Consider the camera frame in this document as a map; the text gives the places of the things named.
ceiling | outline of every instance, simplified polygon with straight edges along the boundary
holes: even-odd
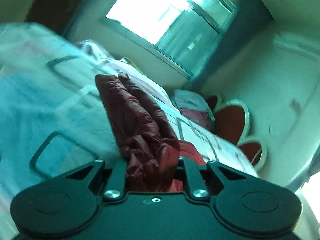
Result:
[[[262,0],[281,23],[320,30],[320,0]]]

dark red jacket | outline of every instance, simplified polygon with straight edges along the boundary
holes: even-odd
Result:
[[[132,191],[182,191],[172,182],[179,156],[205,164],[191,143],[179,141],[158,104],[127,75],[97,75],[96,85],[123,158]]]

window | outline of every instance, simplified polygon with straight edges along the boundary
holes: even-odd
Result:
[[[310,177],[309,182],[305,182],[302,186],[302,193],[311,207],[317,222],[320,222],[320,172]]]
[[[214,52],[233,8],[229,0],[118,0],[106,18],[120,23],[126,29],[122,32],[134,33],[129,36],[135,42],[194,75]]]

round pad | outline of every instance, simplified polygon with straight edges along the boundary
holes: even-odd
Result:
[[[285,188],[268,182],[237,180],[217,196],[215,209],[233,228],[269,235],[291,230],[301,214],[301,203]]]
[[[10,211],[29,236],[62,237],[79,230],[98,208],[95,195],[80,180],[60,179],[19,193]]]

bed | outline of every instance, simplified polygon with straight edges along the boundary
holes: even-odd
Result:
[[[206,162],[258,176],[237,147],[183,117],[165,90],[134,67],[93,58],[38,24],[2,24],[0,239],[18,233],[9,207],[21,190],[96,158],[112,165],[120,157],[94,84],[96,74],[119,72],[154,97],[178,139],[193,143]]]

